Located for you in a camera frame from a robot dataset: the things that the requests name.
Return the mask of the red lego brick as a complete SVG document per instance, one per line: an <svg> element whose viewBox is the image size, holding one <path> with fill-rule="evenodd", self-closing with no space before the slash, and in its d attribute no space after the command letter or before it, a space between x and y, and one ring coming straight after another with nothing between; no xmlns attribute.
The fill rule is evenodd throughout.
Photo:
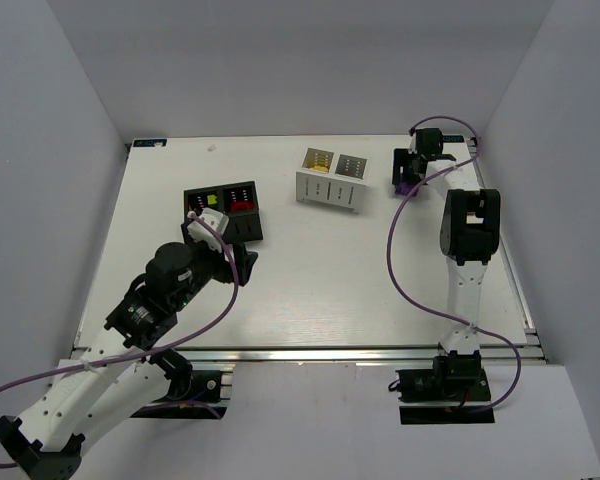
<svg viewBox="0 0 600 480"><path fill-rule="evenodd" d="M255 204L250 200L232 201L229 205L229 211L232 213L252 211L254 208Z"/></svg>

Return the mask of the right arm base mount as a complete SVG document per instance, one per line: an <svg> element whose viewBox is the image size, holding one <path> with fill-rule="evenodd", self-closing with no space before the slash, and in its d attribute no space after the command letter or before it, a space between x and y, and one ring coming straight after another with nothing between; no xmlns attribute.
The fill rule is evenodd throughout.
<svg viewBox="0 0 600 480"><path fill-rule="evenodd" d="M426 369L402 369L387 390L398 395L403 425L493 424L491 392L479 352L436 356Z"/></svg>

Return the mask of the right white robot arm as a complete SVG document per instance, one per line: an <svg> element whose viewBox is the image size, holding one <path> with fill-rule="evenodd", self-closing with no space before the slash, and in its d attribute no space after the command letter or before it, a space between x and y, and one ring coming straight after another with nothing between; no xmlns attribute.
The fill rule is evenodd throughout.
<svg viewBox="0 0 600 480"><path fill-rule="evenodd" d="M448 270L447 311L461 320L440 343L432 382L440 389L468 388L481 372L476 326L483 279L500 242L501 196L479 185L472 166L443 152L440 129L410 135L410 146L394 152L392 181L399 194L416 194L423 184L444 200L439 244Z"/></svg>

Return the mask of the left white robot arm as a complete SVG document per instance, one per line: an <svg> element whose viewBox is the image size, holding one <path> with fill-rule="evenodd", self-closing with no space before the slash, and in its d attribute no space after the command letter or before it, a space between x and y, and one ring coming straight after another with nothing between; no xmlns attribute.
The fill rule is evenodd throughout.
<svg viewBox="0 0 600 480"><path fill-rule="evenodd" d="M204 241L159 247L106 317L76 371L34 405L0 418L0 444L30 479L68 479L102 437L154 400L185 387L192 367L173 349L152 353L177 314L212 280L245 285L257 253L232 260Z"/></svg>

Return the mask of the purple lego figure piece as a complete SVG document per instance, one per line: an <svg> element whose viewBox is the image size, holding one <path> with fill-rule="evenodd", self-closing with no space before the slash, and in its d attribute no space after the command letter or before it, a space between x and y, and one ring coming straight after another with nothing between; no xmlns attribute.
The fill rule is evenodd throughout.
<svg viewBox="0 0 600 480"><path fill-rule="evenodd" d="M415 197L418 194L419 189L422 185L422 182L414 184L409 184L408 182L400 182L394 186L394 194L401 197Z"/></svg>

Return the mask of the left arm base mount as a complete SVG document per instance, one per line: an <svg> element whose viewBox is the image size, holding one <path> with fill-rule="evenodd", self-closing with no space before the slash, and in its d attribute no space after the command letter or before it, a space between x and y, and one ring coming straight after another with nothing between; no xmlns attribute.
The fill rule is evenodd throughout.
<svg viewBox="0 0 600 480"><path fill-rule="evenodd" d="M165 371L168 390L136 411L132 418L221 420L224 417L232 382L227 369L196 368L174 350L154 355L148 362Z"/></svg>

